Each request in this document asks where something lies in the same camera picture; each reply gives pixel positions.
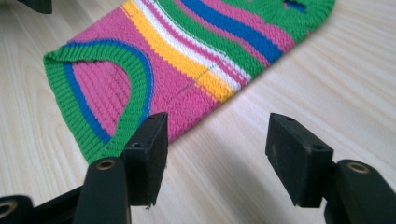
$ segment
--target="striped knitted sweater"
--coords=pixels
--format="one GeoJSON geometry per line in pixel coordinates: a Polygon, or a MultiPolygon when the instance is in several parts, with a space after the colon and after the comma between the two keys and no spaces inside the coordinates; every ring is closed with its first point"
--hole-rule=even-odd
{"type": "Polygon", "coordinates": [[[305,39],[334,0],[132,0],[44,56],[88,162],[118,156],[142,120],[190,129],[305,39]]]}

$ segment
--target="colorful knit fabric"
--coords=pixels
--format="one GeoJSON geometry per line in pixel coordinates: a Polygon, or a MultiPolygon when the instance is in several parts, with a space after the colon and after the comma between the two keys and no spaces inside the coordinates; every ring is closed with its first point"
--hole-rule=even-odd
{"type": "Polygon", "coordinates": [[[119,156],[142,120],[173,141],[305,39],[334,0],[135,0],[44,56],[88,162],[119,156]]]}

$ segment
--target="tabletop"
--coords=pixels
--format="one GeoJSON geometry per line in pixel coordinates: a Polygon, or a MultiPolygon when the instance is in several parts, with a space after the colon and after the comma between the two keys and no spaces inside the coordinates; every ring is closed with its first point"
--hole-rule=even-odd
{"type": "MultiPolygon", "coordinates": [[[[0,1],[0,197],[39,205],[83,183],[88,164],[42,57],[122,3],[59,0],[42,15],[0,1]]],[[[393,0],[336,1],[308,39],[169,146],[157,205],[131,207],[133,223],[325,223],[326,202],[294,207],[265,156],[272,112],[396,189],[395,11],[393,0]]]]}

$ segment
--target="green knitted trim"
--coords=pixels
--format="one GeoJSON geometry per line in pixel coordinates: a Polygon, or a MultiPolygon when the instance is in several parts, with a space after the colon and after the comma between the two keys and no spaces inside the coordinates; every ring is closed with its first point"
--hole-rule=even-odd
{"type": "Polygon", "coordinates": [[[174,1],[156,2],[163,8],[163,11],[168,13],[168,16],[172,18],[173,22],[178,24],[180,29],[192,36],[196,36],[197,41],[205,41],[205,44],[211,46],[211,48],[226,52],[224,54],[227,54],[231,60],[236,62],[252,77],[257,76],[264,69],[262,64],[246,52],[240,44],[208,31],[201,24],[182,12],[174,1]]]}
{"type": "Polygon", "coordinates": [[[294,0],[305,7],[305,12],[284,8],[284,0],[240,1],[223,0],[225,3],[241,7],[262,17],[286,31],[297,44],[309,32],[316,30],[329,16],[335,0],[294,0]]]}
{"type": "Polygon", "coordinates": [[[147,91],[147,77],[144,65],[132,52],[114,45],[96,45],[85,47],[62,47],[44,56],[44,65],[50,87],[64,120],[75,136],[80,150],[92,163],[103,157],[119,156],[123,147],[137,129],[142,117],[145,117],[144,104],[147,91]],[[64,71],[64,63],[77,61],[111,61],[117,63],[127,73],[134,87],[130,101],[120,116],[117,130],[111,140],[104,144],[93,132],[82,115],[64,71]]]}

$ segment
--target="yellow stripe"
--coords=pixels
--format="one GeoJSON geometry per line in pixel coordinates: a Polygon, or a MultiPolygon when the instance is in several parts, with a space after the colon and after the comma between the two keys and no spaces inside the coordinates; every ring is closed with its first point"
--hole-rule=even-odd
{"type": "Polygon", "coordinates": [[[148,41],[151,48],[178,71],[193,78],[196,81],[195,85],[206,92],[206,94],[209,93],[209,96],[215,97],[214,100],[221,102],[224,102],[234,94],[232,87],[217,77],[213,71],[186,57],[164,41],[150,25],[144,14],[136,13],[140,10],[132,1],[127,1],[122,7],[139,30],[139,33],[148,41]]]}

